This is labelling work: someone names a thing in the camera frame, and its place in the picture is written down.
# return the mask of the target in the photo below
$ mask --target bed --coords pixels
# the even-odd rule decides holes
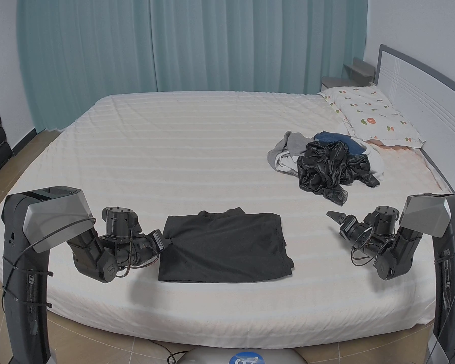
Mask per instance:
[[[30,165],[11,193],[81,188],[95,217],[105,206],[128,207],[145,232],[163,229],[168,215],[238,206],[246,213],[274,212],[295,269],[271,282],[196,284],[158,282],[155,264],[102,284],[79,274],[62,244],[50,254],[52,311],[116,333],[226,348],[317,345],[430,322],[430,237],[420,242],[409,273],[384,282],[371,265],[352,266],[348,244],[325,216],[340,209],[363,218],[382,204],[402,209],[409,194],[446,190],[418,150],[379,148],[386,166],[381,185],[346,186],[342,208],[300,190],[296,178],[267,163],[267,151],[285,131],[313,136],[339,124],[319,95],[172,92],[99,100]],[[96,228],[104,233],[101,219]],[[0,220],[0,278],[3,230]]]

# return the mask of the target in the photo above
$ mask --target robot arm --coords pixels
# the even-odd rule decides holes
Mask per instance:
[[[71,247],[77,270],[107,283],[148,261],[169,246],[159,230],[142,234],[130,209],[103,210],[107,234],[98,236],[80,189],[50,187],[7,196],[2,221],[3,306],[13,352],[11,364],[55,363],[47,331],[49,251],[63,242]],[[117,272],[127,270],[118,276]]]
[[[393,279],[406,274],[423,234],[433,237],[436,273],[436,310],[433,333],[448,362],[455,363],[455,194],[409,196],[394,233],[399,211],[379,206],[359,223],[353,215],[332,212],[340,224],[340,235],[355,251],[374,260],[380,278]]]

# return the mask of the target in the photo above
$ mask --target round blue logo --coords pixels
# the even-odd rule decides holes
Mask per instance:
[[[229,364],[266,364],[260,354],[254,352],[240,352],[234,355]]]

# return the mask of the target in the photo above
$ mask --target headboard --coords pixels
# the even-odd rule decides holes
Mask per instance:
[[[455,82],[381,45],[375,84],[426,140],[423,154],[455,192]]]

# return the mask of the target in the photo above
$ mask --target blue cloth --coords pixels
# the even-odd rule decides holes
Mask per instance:
[[[320,132],[313,137],[315,140],[319,142],[344,142],[346,143],[347,147],[349,148],[349,154],[352,155],[361,155],[366,150],[364,147],[357,144],[354,140],[351,139],[350,136],[342,135],[341,133],[332,133],[332,132]]]
[[[317,93],[366,22],[367,0],[18,0],[17,43],[39,131],[113,94]]]

